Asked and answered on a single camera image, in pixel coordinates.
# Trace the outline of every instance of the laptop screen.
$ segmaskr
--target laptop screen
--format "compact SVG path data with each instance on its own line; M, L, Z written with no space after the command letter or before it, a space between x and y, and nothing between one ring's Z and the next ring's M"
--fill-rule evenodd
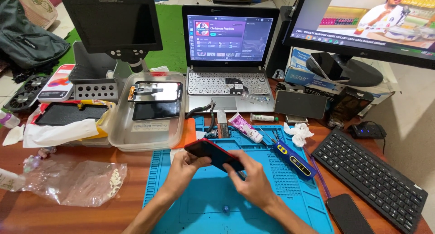
M188 15L191 60L261 61L273 18Z

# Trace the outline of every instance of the computer monitor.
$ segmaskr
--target computer monitor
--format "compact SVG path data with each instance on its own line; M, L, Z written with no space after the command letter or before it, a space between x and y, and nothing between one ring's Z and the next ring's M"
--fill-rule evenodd
M183 6L188 66L263 67L279 10Z
M154 0L62 2L88 53L106 53L131 66L148 51L163 50Z
M352 56L435 69L435 0L299 0L284 44L336 53L351 85L382 75Z

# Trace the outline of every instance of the pliers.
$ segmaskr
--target pliers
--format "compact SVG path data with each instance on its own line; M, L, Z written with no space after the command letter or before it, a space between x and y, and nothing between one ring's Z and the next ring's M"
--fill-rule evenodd
M186 119L191 118L194 113L199 113L210 109L211 123L210 123L210 127L205 131L209 133L215 126L215 114L213 113L213 109L215 108L215 105L216 103L212 100L207 106L194 108L190 112L188 112L188 114L186 115Z

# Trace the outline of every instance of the black keyboard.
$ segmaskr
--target black keyboard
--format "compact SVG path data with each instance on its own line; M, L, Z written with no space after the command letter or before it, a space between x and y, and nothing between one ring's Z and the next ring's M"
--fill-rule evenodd
M413 233L428 193L334 129L313 156L403 233Z

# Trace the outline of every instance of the blue soldering iron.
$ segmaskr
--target blue soldering iron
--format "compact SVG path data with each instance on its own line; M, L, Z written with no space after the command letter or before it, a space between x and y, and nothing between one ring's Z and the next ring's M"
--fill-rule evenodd
M272 137L267 135L273 143L273 149L276 154L278 154L288 165L293 167L303 178L304 180L312 179L317 171L307 162L305 161L299 154L297 154L294 150L292 150L288 145L286 145L283 140L279 139L277 135L275 135L278 142L276 142Z

